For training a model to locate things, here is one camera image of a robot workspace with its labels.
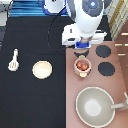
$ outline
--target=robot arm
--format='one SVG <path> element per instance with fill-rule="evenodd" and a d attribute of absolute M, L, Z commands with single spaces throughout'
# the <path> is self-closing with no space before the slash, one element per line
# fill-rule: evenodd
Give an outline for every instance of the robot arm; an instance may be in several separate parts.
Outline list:
<path fill-rule="evenodd" d="M 106 32 L 97 30 L 104 9 L 112 0 L 67 0 L 68 15 L 75 24 L 67 25 L 62 34 L 62 45 L 73 45 L 76 42 L 100 44 Z"/>

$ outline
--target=stove burner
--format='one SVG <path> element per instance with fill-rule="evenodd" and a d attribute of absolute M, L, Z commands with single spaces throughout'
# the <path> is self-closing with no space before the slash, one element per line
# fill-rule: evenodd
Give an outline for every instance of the stove burner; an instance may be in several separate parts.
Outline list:
<path fill-rule="evenodd" d="M 115 72 L 114 66 L 109 62 L 102 62 L 98 66 L 100 74 L 103 76 L 112 76 Z"/>
<path fill-rule="evenodd" d="M 106 58 L 111 55 L 111 49 L 106 45 L 99 45 L 96 48 L 96 54 L 99 57 Z"/>

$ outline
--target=small pot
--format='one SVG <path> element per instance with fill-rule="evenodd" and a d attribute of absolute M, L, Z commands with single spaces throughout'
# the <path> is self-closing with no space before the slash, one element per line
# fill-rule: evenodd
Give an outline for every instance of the small pot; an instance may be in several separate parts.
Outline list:
<path fill-rule="evenodd" d="M 78 69 L 76 66 L 78 61 L 88 64 L 88 66 L 89 66 L 88 69 L 85 71 Z M 85 56 L 83 56 L 83 55 L 79 56 L 79 58 L 74 63 L 74 71 L 80 77 L 86 77 L 90 73 L 91 68 L 92 68 L 91 62 L 87 58 L 85 58 Z"/>

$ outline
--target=white robot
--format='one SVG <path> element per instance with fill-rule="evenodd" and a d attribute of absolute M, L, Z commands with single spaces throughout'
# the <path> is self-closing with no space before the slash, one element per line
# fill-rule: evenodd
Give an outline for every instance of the white robot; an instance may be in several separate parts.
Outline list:
<path fill-rule="evenodd" d="M 103 42 L 106 32 L 97 30 L 104 9 L 112 0 L 46 0 L 50 13 L 58 13 L 66 6 L 68 15 L 75 22 L 64 27 L 62 45 L 75 45 L 76 49 L 90 48 Z"/>

